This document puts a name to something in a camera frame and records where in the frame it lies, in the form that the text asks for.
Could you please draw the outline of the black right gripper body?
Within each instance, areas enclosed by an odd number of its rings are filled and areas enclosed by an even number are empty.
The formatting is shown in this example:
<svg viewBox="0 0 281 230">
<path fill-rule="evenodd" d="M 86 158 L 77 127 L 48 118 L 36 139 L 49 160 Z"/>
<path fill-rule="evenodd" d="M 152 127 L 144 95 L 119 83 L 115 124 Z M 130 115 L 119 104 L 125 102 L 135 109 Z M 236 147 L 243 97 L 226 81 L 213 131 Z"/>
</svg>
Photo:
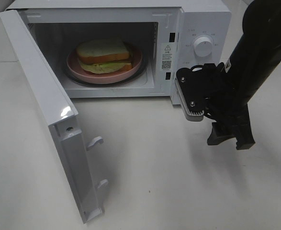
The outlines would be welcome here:
<svg viewBox="0 0 281 230">
<path fill-rule="evenodd" d="M 249 134 L 249 113 L 247 97 L 225 77 L 224 63 L 204 64 L 205 116 L 215 120 L 213 134 Z"/>
</svg>

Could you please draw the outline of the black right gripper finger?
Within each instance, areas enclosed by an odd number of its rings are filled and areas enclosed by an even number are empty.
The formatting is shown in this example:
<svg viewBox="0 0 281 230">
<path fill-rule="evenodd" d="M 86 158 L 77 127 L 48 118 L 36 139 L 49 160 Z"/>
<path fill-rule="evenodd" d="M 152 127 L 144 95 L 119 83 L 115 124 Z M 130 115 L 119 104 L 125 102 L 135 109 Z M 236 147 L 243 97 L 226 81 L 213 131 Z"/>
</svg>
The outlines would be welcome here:
<svg viewBox="0 0 281 230">
<path fill-rule="evenodd" d="M 232 132 L 237 150 L 248 150 L 255 144 L 250 123 L 232 126 Z"/>
<path fill-rule="evenodd" d="M 212 131 L 207 139 L 207 144 L 209 146 L 219 145 L 220 143 L 233 137 L 234 135 L 232 134 L 232 132 L 225 126 L 217 122 L 212 122 Z"/>
</svg>

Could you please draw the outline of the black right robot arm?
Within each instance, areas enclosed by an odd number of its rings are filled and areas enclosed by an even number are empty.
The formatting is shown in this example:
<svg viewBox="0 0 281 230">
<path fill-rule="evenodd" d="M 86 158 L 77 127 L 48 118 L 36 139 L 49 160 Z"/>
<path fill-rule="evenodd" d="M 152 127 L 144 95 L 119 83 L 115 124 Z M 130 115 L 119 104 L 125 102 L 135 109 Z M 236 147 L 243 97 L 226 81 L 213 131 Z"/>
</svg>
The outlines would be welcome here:
<svg viewBox="0 0 281 230">
<path fill-rule="evenodd" d="M 225 64 L 205 86 L 205 115 L 213 120 L 208 145 L 236 139 L 237 150 L 251 148 L 248 102 L 281 62 L 281 0 L 255 0 L 247 7 L 243 35 Z"/>
</svg>

